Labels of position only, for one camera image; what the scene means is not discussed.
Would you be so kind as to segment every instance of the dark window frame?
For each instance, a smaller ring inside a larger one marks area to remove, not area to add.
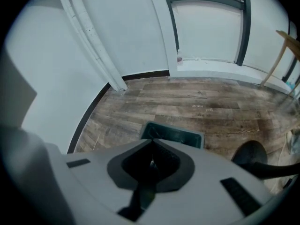
[[[179,49],[178,33],[177,33],[176,22],[174,18],[173,9],[172,9],[172,3],[177,1],[189,1],[189,0],[166,0],[171,15],[172,26],[175,35],[176,49],[178,50]],[[250,0],[198,0],[198,1],[216,2],[243,11],[243,29],[242,29],[242,35],[240,40],[239,53],[236,60],[234,61],[237,65],[242,66],[246,55],[248,43],[249,43],[249,37],[250,37],[251,1]]]

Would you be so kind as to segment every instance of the dark green bin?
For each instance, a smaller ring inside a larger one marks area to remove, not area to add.
[[[200,149],[204,146],[204,133],[192,132],[157,122],[147,122],[141,131],[141,139],[154,138],[174,141]]]

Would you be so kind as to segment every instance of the white wall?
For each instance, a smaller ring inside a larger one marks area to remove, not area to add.
[[[62,9],[26,7],[5,45],[37,92],[22,127],[66,153],[81,118],[106,81],[92,67]]]
[[[276,30],[288,32],[287,12],[278,0],[251,0],[251,30],[244,64],[268,72],[273,66],[284,39]],[[282,79],[293,55],[284,53],[273,75]]]
[[[239,48],[240,10],[205,1],[174,2],[172,8],[183,57],[234,63]]]
[[[120,74],[167,70],[161,28],[152,0],[83,0]]]

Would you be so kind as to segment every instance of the laminate floor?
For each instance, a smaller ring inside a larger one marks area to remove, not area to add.
[[[298,161],[286,133],[299,125],[297,100],[258,85],[216,78],[145,78],[110,88],[93,111],[76,152],[121,146],[139,139],[147,121],[205,133],[204,148],[231,159],[246,141],[264,145],[271,165]],[[276,192],[280,181],[265,182]]]

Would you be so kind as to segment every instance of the black baseboard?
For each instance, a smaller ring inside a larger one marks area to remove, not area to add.
[[[170,76],[169,70],[127,75],[127,76],[123,76],[122,78],[123,78],[124,81],[127,81],[127,80],[140,79],[140,78],[166,77],[166,76]],[[101,98],[104,96],[104,94],[107,92],[107,90],[110,87],[111,87],[110,84],[107,83],[104,86],[104,88],[99,92],[99,94],[96,96],[96,98],[91,103],[91,105],[89,106],[89,108],[86,110],[85,114],[81,118],[81,120],[80,120],[80,122],[79,122],[79,124],[78,124],[78,126],[76,128],[76,131],[75,131],[75,133],[73,135],[73,138],[71,140],[71,143],[70,143],[70,146],[69,146],[69,149],[68,149],[67,153],[74,153],[75,147],[76,147],[77,142],[78,142],[78,139],[80,137],[81,132],[84,129],[85,124],[87,123],[90,115],[94,111],[94,109],[97,106],[97,104],[100,102]]]
[[[104,94],[107,92],[107,90],[110,88],[110,84],[107,83],[104,88],[98,93],[98,95],[96,96],[96,98],[94,99],[94,101],[90,104],[89,108],[86,110],[85,114],[83,115],[83,117],[81,118],[76,131],[73,135],[73,138],[71,140],[69,149],[67,150],[67,153],[74,153],[76,144],[78,142],[78,139],[80,137],[81,132],[84,129],[85,124],[87,123],[90,115],[92,114],[92,112],[94,111],[95,107],[97,106],[97,104],[100,102],[101,98],[104,96]]]
[[[149,78],[149,77],[167,77],[167,76],[170,76],[169,70],[132,74],[132,75],[123,76],[122,78],[124,81],[127,81],[133,79],[141,79],[141,78]]]

